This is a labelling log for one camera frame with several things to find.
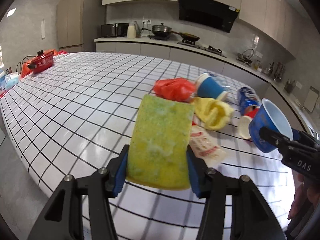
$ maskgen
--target blue paper cup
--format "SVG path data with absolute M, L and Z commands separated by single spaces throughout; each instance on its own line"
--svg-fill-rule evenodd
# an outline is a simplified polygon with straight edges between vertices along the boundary
M 289 137 L 290 140 L 293 139 L 291 126 L 285 115 L 274 103 L 265 98 L 262 100 L 259 111 L 249 124 L 249 133 L 257 148 L 264 153 L 269 153 L 276 147 L 261 139 L 259 131 L 263 126 Z
M 195 83 L 198 97 L 224 101 L 228 92 L 209 73 L 201 74 Z

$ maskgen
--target refrigerator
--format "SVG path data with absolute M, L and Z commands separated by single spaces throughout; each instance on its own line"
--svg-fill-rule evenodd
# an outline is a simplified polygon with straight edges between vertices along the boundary
M 102 0 L 61 0 L 57 5 L 59 49 L 67 52 L 95 51 L 106 9 Z

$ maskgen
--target ceiling light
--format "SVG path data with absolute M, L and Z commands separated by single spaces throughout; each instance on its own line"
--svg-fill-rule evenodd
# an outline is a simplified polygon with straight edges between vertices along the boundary
M 9 16 L 11 16 L 12 14 L 14 14 L 14 11 L 15 11 L 15 10 L 16 10 L 16 8 L 8 11 L 8 14 L 7 14 L 6 18 L 9 17 Z

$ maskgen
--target wall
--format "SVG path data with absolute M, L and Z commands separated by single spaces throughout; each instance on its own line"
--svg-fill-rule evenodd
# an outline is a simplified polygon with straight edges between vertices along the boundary
M 286 64 L 283 81 L 297 80 L 302 84 L 302 89 L 295 87 L 293 95 L 303 104 L 310 86 L 320 91 L 320 34 L 310 19 L 304 18 L 302 39 L 299 46 L 297 59 Z M 311 118 L 320 129 L 320 111 L 316 109 L 311 113 Z
M 0 45 L 5 68 L 15 71 L 17 64 L 41 49 L 57 49 L 57 12 L 60 0 L 15 0 L 15 13 L 0 22 Z M 41 21 L 45 20 L 45 38 L 41 39 Z
M 273 61 L 285 63 L 294 58 L 272 38 L 241 20 L 236 20 L 230 33 L 201 24 L 181 21 L 179 20 L 179 4 L 177 2 L 138 1 L 107 6 L 107 23 L 137 21 L 141 27 L 143 18 L 151 19 L 152 25 L 164 23 L 172 27 L 174 31 L 199 36 L 201 44 L 220 48 L 232 53 L 234 57 L 238 52 L 242 53 L 246 49 L 254 48 L 253 41 L 257 35 L 260 38 L 257 50 L 263 54 L 261 61 L 264 67 L 268 67 L 269 63 Z M 148 31 L 144 31 L 143 35 L 148 35 Z M 170 39 L 181 40 L 180 36 L 177 35 L 172 35 Z

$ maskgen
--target stove burner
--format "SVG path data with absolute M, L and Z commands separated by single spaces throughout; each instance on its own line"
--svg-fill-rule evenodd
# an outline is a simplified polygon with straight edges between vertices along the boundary
M 148 35 L 148 37 L 150 39 L 153 39 L 153 40 L 161 40 L 161 41 L 167 41 L 169 39 L 169 36 L 166 36 L 166 37 L 162 37 L 162 36 L 157 36 L 157 35 Z
M 218 54 L 218 55 L 221 55 L 221 54 L 222 54 L 222 50 L 221 50 L 221 49 L 215 49 L 215 48 L 212 47 L 212 46 L 209 46 L 209 47 L 208 47 L 208 51 L 213 52 L 213 53 L 216 53 L 216 54 Z
M 200 46 L 200 45 L 195 44 L 195 42 L 188 41 L 188 40 L 179 41 L 178 44 L 190 46 L 190 47 L 193 47 L 193 48 L 196 48 L 196 49 L 205 50 L 205 51 L 207 51 L 207 52 L 211 52 L 211 53 L 217 54 L 217 55 L 219 55 L 219 56 L 226 57 L 226 56 L 224 56 L 224 55 L 222 54 L 222 50 L 221 50 L 221 49 L 215 49 L 215 48 L 212 47 L 212 46 L 209 46 L 209 47 L 207 47 L 207 48 L 204 48 L 204 47 L 202 47 L 202 46 Z
M 196 45 L 196 43 L 194 41 L 188 41 L 188 40 L 185 40 L 185 39 L 183 39 L 181 41 L 181 44 L 188 44 L 188 45 L 192 45 L 192 46 Z

